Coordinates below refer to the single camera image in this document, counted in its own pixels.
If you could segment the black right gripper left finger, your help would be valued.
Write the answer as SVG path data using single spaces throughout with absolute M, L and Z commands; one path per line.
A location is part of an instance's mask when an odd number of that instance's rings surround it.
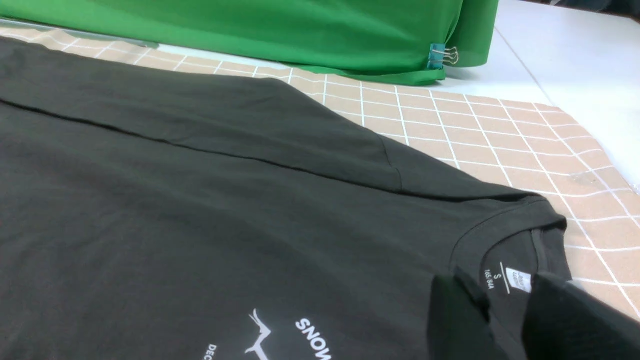
M 426 342 L 430 360 L 507 360 L 490 328 L 490 303 L 461 268 L 436 275 L 430 288 Z

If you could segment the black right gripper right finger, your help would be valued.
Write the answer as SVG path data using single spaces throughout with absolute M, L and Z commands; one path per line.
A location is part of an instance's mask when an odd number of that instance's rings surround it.
M 638 360 L 639 322 L 551 273 L 535 274 L 522 342 L 529 360 Z

